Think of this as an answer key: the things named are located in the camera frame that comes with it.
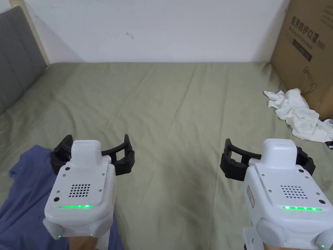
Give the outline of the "person's right hand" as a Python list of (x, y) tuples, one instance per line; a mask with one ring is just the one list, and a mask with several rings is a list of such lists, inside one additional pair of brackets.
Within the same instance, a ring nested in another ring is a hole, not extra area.
[(286, 248), (286, 247), (275, 247), (263, 243), (264, 250), (300, 250), (299, 248)]

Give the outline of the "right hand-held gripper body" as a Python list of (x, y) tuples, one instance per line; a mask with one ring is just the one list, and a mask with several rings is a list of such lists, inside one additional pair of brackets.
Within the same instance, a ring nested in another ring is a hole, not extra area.
[(333, 206), (311, 175), (296, 164), (292, 140), (267, 139), (260, 160), (250, 159), (243, 192), (252, 227), (244, 227), (246, 250), (263, 243), (301, 250), (329, 250)]

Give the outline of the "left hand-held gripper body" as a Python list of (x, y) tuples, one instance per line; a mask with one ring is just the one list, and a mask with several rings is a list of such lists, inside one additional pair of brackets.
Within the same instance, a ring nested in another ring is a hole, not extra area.
[(43, 224), (50, 235), (92, 236), (98, 250), (109, 247), (115, 203), (115, 167), (97, 140), (76, 140), (71, 159), (58, 172), (45, 206)]

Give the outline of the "person's left hand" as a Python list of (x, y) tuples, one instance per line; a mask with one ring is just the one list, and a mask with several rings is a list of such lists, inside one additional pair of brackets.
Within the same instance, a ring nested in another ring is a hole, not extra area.
[(96, 250), (98, 238), (94, 238), (89, 230), (89, 234), (82, 237), (67, 237), (70, 250)]

